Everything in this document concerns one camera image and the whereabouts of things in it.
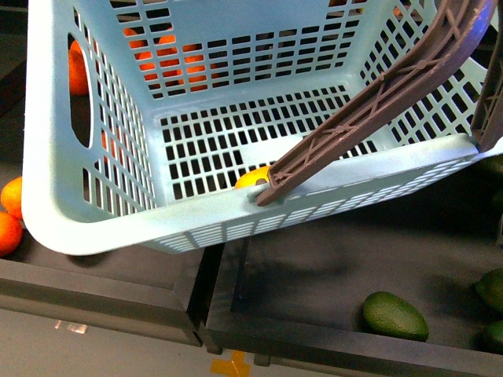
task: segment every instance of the green avocado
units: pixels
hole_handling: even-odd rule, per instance
[[[475,290],[488,306],[503,314],[503,269],[485,273],[475,284]]]
[[[486,326],[483,340],[489,350],[503,354],[503,320]]]
[[[428,325],[419,311],[390,292],[372,293],[363,304],[363,317],[379,335],[426,342]]]

